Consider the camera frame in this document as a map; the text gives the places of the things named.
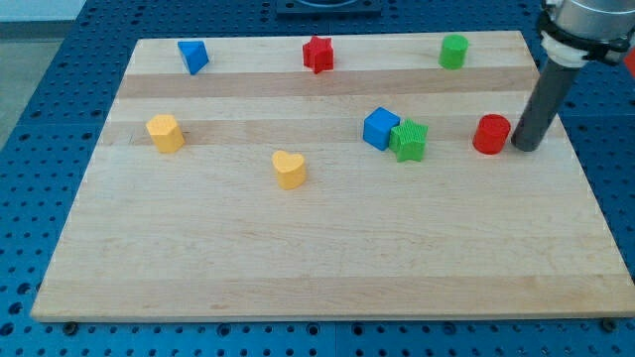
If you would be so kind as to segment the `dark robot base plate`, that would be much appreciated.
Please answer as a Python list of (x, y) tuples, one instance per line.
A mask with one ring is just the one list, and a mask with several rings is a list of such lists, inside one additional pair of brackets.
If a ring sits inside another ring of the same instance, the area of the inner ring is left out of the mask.
[(278, 16), (301, 15), (377, 15), (383, 0), (278, 0)]

